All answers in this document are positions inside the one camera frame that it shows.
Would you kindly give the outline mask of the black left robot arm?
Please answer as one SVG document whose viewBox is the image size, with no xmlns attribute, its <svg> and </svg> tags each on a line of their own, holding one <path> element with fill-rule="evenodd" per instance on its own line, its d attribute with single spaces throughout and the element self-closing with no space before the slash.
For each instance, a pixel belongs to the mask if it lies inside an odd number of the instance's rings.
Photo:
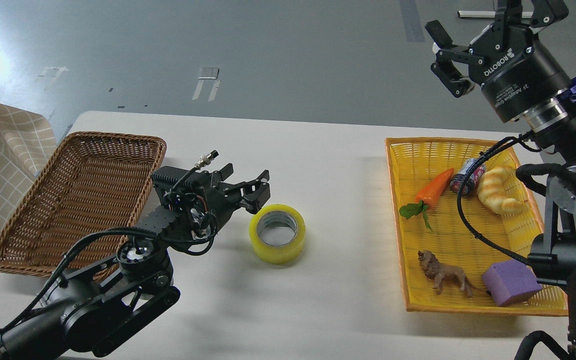
<svg viewBox="0 0 576 360">
<path fill-rule="evenodd" d="M 85 235 L 69 249 L 40 292 L 0 328 L 0 360 L 54 360 L 67 351 L 102 358 L 169 310 L 169 250 L 205 255 L 233 212 L 257 214 L 269 200 L 270 173 L 231 184 L 228 163 L 206 171 L 218 152 L 189 170 L 163 166 L 151 174 L 160 205 L 132 227 Z"/>
</svg>

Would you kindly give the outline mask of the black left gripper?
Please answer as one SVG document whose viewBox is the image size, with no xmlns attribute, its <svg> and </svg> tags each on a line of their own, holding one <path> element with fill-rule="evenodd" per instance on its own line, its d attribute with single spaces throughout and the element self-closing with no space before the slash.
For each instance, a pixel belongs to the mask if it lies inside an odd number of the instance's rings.
<svg viewBox="0 0 576 360">
<path fill-rule="evenodd" d="M 250 181 L 238 183 L 240 200 L 228 191 L 233 185 L 224 182 L 233 175 L 234 167 L 231 162 L 227 163 L 220 170 L 213 172 L 194 171 L 188 177 L 188 187 L 196 194 L 199 194 L 206 203 L 207 210 L 211 211 L 217 221 L 217 231 L 230 221 L 233 212 L 238 209 L 238 205 L 249 212 L 258 214 L 261 208 L 268 202 L 271 196 L 270 172 L 263 170 L 257 178 Z"/>
</svg>

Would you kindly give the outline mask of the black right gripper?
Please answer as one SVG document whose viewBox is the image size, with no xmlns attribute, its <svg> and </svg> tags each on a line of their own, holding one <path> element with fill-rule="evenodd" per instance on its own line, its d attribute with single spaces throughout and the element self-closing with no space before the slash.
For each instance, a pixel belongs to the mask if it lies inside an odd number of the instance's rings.
<svg viewBox="0 0 576 360">
<path fill-rule="evenodd" d="M 531 4 L 532 15 L 525 23 L 521 0 L 498 0 L 493 25 L 482 30 L 470 47 L 455 45 L 438 20 L 425 25 L 437 46 L 432 73 L 455 98 L 472 91 L 473 82 L 480 85 L 503 123 L 516 121 L 570 84 L 569 75 L 532 30 L 566 19 L 569 7 L 564 0 L 531 0 Z M 498 34 L 505 34 L 505 47 L 497 40 Z M 454 63 L 471 65 L 470 78 Z"/>
</svg>

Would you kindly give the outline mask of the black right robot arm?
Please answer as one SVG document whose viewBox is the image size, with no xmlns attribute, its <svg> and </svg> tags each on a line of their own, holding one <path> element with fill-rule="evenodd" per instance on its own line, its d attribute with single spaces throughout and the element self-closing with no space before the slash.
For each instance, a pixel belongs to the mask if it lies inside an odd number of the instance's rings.
<svg viewBox="0 0 576 360">
<path fill-rule="evenodd" d="M 425 29 L 436 46 L 430 68 L 453 96 L 464 96 L 479 85 L 501 121 L 524 120 L 530 126 L 521 136 L 505 137 L 483 152 L 467 168 L 467 176 L 525 140 L 533 141 L 537 152 L 553 147 L 564 160 L 564 164 L 524 164 L 515 171 L 526 188 L 546 199 L 545 230 L 533 240 L 528 256 L 494 244 L 475 230 L 461 198 L 457 211 L 476 239 L 528 265 L 538 283 L 567 294 L 567 349 L 548 333 L 535 331 L 523 338 L 515 358 L 528 360 L 542 343 L 556 358 L 576 360 L 576 77 L 566 74 L 535 32 L 565 19 L 569 9 L 562 0 L 532 4 L 531 19 L 524 22 L 521 1 L 499 0 L 492 23 L 466 46 L 454 44 L 437 20 L 426 23 Z"/>
</svg>

